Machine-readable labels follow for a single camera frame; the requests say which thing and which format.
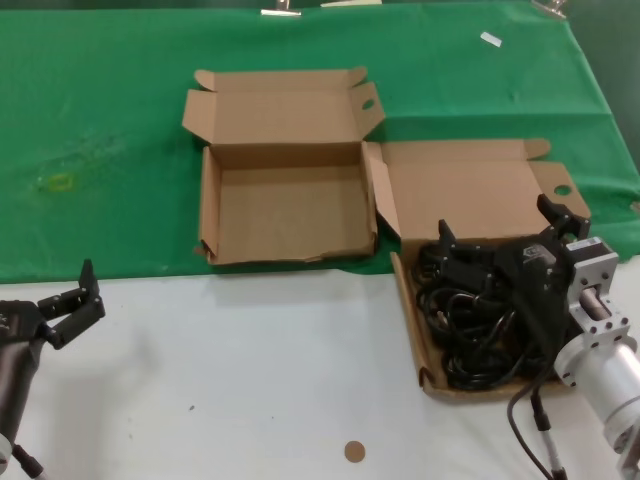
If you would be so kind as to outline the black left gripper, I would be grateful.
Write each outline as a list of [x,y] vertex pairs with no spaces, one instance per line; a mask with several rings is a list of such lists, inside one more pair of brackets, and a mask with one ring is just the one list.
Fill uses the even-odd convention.
[[62,349],[105,316],[93,263],[85,259],[78,286],[37,303],[1,302],[1,434],[15,438],[31,383],[39,368],[41,325],[47,318],[68,315],[51,328],[48,342]]

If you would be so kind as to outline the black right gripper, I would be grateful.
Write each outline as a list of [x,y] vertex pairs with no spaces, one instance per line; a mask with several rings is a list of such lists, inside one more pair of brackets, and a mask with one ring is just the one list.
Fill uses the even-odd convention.
[[551,363],[568,328],[565,244],[585,240],[590,221],[545,194],[537,208],[548,226],[535,235],[502,239],[492,246],[458,241],[444,219],[438,221],[439,279],[473,293],[492,288],[493,270],[505,281],[517,323],[528,341]]

